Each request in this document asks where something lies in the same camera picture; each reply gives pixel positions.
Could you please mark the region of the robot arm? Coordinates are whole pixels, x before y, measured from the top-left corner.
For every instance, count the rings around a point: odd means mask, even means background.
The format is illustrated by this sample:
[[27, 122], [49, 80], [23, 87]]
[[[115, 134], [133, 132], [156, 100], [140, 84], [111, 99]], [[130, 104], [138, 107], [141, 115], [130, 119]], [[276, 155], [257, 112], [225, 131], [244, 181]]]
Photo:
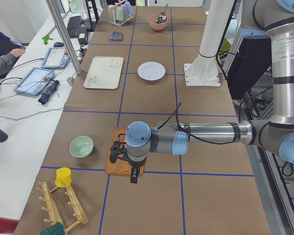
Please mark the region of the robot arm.
[[148, 153], [183, 155], [194, 139], [227, 144], [242, 142], [262, 147], [294, 164], [294, 0], [243, 1], [240, 35], [271, 39], [273, 116], [240, 123], [169, 123], [155, 128], [136, 121], [126, 130], [123, 159], [136, 183]]

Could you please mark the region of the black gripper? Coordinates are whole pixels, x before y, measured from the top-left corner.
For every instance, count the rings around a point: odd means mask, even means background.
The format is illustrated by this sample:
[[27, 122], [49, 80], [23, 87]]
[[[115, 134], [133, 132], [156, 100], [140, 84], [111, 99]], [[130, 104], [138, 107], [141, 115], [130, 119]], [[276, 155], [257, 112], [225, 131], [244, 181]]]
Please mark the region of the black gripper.
[[140, 169], [146, 163], [146, 157], [144, 158], [130, 158], [131, 175], [130, 182], [136, 184], [140, 174]]

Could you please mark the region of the seated person's hand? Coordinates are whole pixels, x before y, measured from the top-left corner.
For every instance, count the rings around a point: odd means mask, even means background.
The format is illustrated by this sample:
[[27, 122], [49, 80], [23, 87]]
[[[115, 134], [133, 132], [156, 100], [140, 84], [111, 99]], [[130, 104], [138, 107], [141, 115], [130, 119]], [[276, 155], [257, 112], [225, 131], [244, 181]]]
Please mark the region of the seated person's hand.
[[22, 56], [24, 53], [25, 53], [25, 49], [22, 49], [22, 48], [15, 48], [10, 51], [10, 54], [12, 54], [16, 58]]

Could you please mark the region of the grey sleeved forearm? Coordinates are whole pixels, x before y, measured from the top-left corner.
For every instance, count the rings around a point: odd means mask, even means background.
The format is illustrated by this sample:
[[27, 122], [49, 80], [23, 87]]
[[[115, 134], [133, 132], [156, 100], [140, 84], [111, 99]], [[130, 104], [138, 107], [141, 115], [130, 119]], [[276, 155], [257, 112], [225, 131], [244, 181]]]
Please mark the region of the grey sleeved forearm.
[[0, 56], [0, 76], [10, 72], [16, 61], [17, 58], [11, 53]]

